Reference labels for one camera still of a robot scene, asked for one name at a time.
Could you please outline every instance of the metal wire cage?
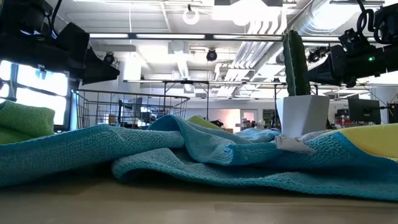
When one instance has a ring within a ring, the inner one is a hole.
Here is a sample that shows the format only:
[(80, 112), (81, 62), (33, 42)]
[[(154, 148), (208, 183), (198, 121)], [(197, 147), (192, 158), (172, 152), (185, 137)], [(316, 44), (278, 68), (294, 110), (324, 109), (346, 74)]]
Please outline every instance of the metal wire cage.
[(77, 128), (109, 124), (132, 129), (147, 129), (155, 120), (172, 114), (185, 118), (189, 97), (73, 90)]

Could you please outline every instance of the white plant pot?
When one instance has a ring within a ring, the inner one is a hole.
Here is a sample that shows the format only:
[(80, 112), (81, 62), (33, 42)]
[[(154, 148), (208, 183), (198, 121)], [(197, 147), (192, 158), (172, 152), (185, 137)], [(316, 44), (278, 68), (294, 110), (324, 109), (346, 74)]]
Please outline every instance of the white plant pot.
[(291, 138), (325, 130), (330, 99), (327, 96), (289, 96), (276, 101), (282, 134)]

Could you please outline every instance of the wooden floor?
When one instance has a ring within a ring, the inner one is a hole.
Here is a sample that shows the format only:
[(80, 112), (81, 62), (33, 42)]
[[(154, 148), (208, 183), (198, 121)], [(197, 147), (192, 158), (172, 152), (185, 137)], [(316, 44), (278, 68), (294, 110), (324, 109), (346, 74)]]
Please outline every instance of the wooden floor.
[(398, 223), (398, 203), (169, 182), (68, 175), (0, 189), (0, 223)]

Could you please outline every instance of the green cactus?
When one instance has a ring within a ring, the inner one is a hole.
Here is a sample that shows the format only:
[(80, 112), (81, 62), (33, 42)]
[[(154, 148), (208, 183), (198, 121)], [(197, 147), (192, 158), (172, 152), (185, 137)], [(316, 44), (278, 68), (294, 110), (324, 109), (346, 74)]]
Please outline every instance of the green cactus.
[(310, 95), (310, 82), (304, 77), (308, 67), (303, 40), (294, 30), (285, 35), (284, 57), (289, 96)]

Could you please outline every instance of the label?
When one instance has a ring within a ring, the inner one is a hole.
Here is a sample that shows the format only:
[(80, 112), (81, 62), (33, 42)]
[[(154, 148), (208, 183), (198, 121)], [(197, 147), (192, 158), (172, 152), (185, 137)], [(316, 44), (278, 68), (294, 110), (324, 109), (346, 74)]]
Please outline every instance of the label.
[(276, 136), (275, 137), (276, 148), (280, 150), (297, 152), (306, 155), (314, 155), (317, 151), (308, 147), (304, 142), (287, 136)]

